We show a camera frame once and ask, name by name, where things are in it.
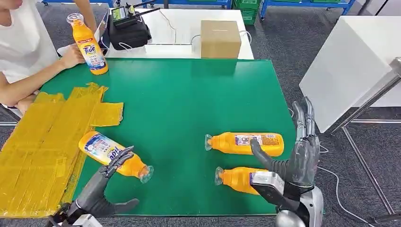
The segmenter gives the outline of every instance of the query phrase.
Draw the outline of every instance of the plastic bottle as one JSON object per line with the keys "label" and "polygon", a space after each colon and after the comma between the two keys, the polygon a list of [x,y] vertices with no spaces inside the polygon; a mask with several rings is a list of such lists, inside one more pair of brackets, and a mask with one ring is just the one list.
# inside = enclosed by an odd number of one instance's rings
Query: plastic bottle
{"label": "plastic bottle", "polygon": [[267,170],[265,169],[255,169],[248,167],[237,167],[228,170],[217,167],[214,183],[216,185],[228,185],[232,189],[239,192],[259,195],[259,193],[249,184],[249,176],[251,173],[256,173],[260,171],[267,172]]}
{"label": "plastic bottle", "polygon": [[84,17],[79,13],[72,13],[68,15],[67,22],[72,26],[72,36],[90,71],[95,75],[106,73],[109,70],[106,59],[92,31],[85,25]]}
{"label": "plastic bottle", "polygon": [[276,133],[224,132],[218,136],[205,136],[205,149],[216,149],[223,153],[252,155],[251,139],[258,140],[261,148],[270,156],[280,156],[284,151],[284,141]]}
{"label": "plastic bottle", "polygon": [[[79,149],[103,165],[109,164],[125,148],[97,131],[90,131],[85,134],[78,146]],[[134,157],[126,160],[117,169],[117,172],[124,176],[135,176],[142,183],[146,183],[152,177],[153,170],[153,166],[145,165],[140,157],[135,154]]]}

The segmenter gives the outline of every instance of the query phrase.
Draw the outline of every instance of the cardboard box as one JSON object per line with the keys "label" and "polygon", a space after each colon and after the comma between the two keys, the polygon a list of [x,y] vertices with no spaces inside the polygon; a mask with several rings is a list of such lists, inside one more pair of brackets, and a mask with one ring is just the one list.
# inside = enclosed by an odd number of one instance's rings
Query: cardboard box
{"label": "cardboard box", "polygon": [[200,26],[202,58],[238,58],[241,37],[236,21],[203,20]]}

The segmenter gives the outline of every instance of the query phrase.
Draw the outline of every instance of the robotic hand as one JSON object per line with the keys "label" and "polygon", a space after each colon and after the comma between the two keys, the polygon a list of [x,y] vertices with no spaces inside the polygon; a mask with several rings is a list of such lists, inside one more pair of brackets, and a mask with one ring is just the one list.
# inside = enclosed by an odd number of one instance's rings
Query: robotic hand
{"label": "robotic hand", "polygon": [[314,111],[305,97],[307,111],[294,102],[296,141],[290,159],[273,160],[251,140],[253,154],[270,172],[251,175],[251,186],[264,199],[277,206],[277,227],[320,227],[323,218],[323,195],[314,186],[319,162],[320,143],[315,134]]}
{"label": "robotic hand", "polygon": [[123,203],[110,203],[104,195],[107,183],[117,168],[134,156],[132,150],[133,146],[127,147],[107,166],[100,167],[75,201],[63,204],[54,215],[49,216],[50,223],[48,223],[47,227],[60,226],[58,223],[61,222],[63,227],[72,226],[84,214],[91,214],[95,218],[101,218],[133,209],[139,203],[139,200],[132,199]]}

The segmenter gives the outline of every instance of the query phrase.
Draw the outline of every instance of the yellow plastic sheet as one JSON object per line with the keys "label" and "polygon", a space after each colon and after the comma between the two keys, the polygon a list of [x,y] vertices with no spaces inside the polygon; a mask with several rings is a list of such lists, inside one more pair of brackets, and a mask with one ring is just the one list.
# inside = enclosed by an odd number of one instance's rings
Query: yellow plastic sheet
{"label": "yellow plastic sheet", "polygon": [[106,90],[89,83],[67,101],[39,93],[0,153],[0,216],[45,217],[71,201],[85,160],[78,141],[122,119],[123,103],[101,103]]}

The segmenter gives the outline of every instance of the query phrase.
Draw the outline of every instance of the green table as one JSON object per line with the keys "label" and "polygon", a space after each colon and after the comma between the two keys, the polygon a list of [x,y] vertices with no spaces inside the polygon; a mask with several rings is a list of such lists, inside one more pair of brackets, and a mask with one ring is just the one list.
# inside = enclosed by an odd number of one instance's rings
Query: green table
{"label": "green table", "polygon": [[[275,214],[261,196],[214,185],[217,166],[258,167],[254,156],[205,151],[204,135],[276,132],[285,141],[279,159],[289,158],[295,128],[271,61],[206,59],[109,59],[109,72],[95,76],[86,65],[62,72],[42,91],[62,92],[88,82],[109,87],[104,102],[124,102],[119,126],[97,130],[136,153],[155,168],[142,184],[115,174],[106,197],[139,205],[131,215]],[[86,158],[75,191],[81,192],[100,164]]]}

